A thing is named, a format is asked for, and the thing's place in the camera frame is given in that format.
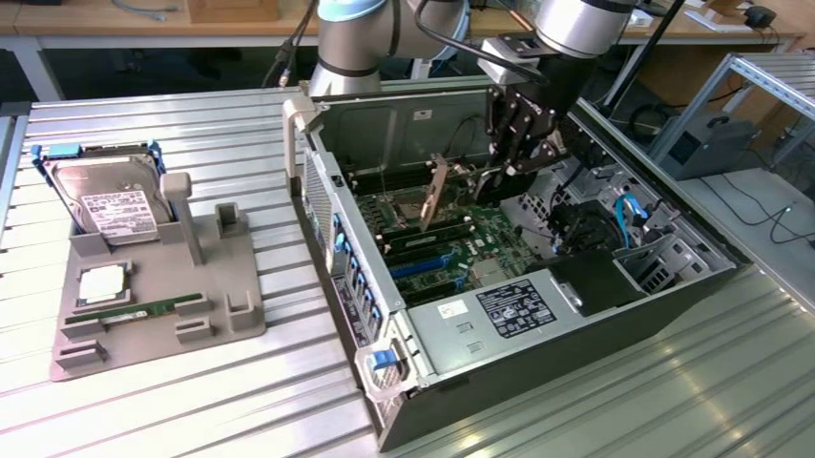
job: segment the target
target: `hard drive label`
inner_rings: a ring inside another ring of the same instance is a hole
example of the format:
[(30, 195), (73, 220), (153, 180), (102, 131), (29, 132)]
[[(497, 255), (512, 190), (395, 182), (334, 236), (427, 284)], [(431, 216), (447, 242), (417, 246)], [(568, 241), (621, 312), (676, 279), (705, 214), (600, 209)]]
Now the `hard drive label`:
[(530, 280), (517, 281), (476, 297), (505, 339), (557, 320)]
[(155, 218), (145, 191), (83, 196), (99, 233), (107, 238), (154, 232)]

